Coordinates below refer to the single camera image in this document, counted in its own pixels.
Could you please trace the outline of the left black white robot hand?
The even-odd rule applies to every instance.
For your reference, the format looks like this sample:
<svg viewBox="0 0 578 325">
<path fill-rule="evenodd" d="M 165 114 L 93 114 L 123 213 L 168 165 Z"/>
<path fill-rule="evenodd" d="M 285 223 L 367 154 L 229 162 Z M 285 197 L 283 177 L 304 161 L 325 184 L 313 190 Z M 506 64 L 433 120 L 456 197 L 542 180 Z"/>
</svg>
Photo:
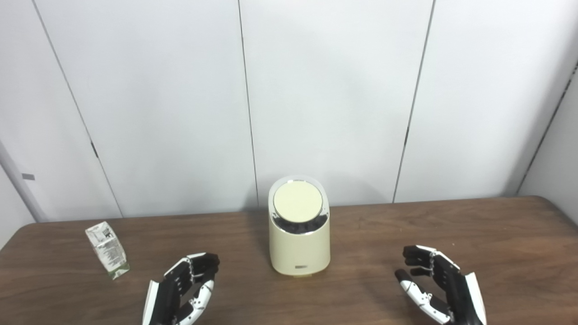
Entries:
<svg viewBox="0 0 578 325">
<path fill-rule="evenodd" d="M 206 310 L 219 271 L 219 256 L 202 252 L 187 255 L 151 280 L 143 309 L 143 325 L 193 325 Z"/>
</svg>

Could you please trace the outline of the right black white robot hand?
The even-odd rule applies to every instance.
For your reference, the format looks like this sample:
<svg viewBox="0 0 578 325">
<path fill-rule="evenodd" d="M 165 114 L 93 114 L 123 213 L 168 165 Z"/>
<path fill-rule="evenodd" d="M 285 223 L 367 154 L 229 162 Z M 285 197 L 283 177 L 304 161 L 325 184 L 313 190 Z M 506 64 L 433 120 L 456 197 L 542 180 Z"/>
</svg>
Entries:
<svg viewBox="0 0 578 325">
<path fill-rule="evenodd" d="M 425 315 L 439 325 L 487 324 L 485 303 L 474 272 L 463 274 L 454 261 L 433 247 L 405 246 L 402 255 L 411 269 L 397 269 L 394 275 Z M 415 281 L 416 276 L 430 277 L 445 292 L 446 300 L 427 292 Z"/>
</svg>

